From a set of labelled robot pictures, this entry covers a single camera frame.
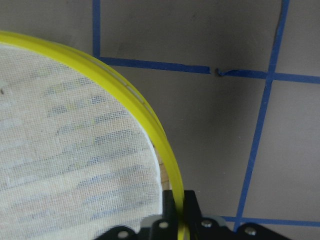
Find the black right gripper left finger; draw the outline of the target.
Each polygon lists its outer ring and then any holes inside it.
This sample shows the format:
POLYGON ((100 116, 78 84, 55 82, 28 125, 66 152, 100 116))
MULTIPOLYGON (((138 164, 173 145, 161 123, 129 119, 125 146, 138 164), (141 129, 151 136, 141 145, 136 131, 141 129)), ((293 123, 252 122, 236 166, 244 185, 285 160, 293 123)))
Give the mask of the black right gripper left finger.
POLYGON ((178 225, 178 212, 171 190, 162 192, 162 219, 169 225, 178 225))

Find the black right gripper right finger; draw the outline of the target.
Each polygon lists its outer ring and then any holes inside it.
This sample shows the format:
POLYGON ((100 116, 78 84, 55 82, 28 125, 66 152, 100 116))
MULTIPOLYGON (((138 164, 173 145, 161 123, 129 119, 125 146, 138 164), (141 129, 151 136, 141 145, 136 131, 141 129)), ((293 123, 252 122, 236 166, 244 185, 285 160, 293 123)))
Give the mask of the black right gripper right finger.
POLYGON ((188 225, 199 225, 202 219, 201 209, 193 190, 184 191, 183 218, 188 225))

